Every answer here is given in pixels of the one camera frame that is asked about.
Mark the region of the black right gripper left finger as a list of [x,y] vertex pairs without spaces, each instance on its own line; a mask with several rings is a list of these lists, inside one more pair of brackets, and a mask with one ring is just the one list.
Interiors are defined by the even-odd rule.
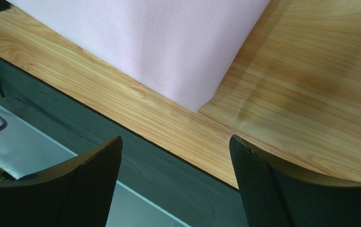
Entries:
[[14,181],[0,181],[0,227],[104,227],[123,141],[98,147]]

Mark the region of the pink t shirt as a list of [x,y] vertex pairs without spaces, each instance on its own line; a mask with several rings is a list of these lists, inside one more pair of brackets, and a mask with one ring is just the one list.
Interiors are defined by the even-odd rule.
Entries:
[[267,0],[14,0],[82,49],[177,104],[210,101]]

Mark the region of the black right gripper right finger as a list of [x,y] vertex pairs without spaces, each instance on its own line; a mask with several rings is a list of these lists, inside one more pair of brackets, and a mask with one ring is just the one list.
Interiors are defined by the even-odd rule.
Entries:
[[251,227],[361,227],[361,182],[293,164],[237,135],[229,141]]

